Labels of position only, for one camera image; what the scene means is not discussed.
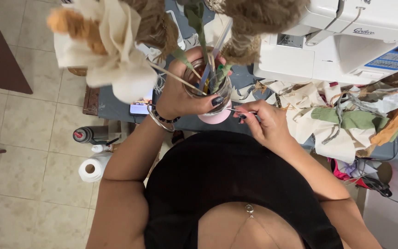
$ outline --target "fingernail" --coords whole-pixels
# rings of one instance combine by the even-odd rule
[[[211,104],[212,104],[213,106],[216,106],[216,105],[222,104],[223,101],[224,101],[224,98],[221,97],[221,96],[219,96],[219,97],[214,98],[214,99],[211,101]]]

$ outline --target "phone screen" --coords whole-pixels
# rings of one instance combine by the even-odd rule
[[[131,114],[148,114],[147,105],[152,104],[153,89],[144,98],[130,105]]]

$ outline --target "smartphone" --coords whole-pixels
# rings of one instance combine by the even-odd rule
[[[148,114],[147,105],[153,103],[154,99],[153,89],[147,95],[130,105],[130,116],[146,116]]]

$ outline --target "paper towel roll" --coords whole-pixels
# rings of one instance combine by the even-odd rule
[[[79,166],[79,175],[81,179],[88,183],[101,180],[105,166],[107,166],[107,162],[112,155],[113,153],[104,151],[82,162],[81,166]]]

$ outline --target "white bottle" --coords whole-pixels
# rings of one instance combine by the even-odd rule
[[[111,150],[111,148],[113,148],[113,144],[110,144],[108,146],[105,146],[105,144],[97,144],[91,147],[91,151],[93,151],[94,153],[101,153],[103,151]]]

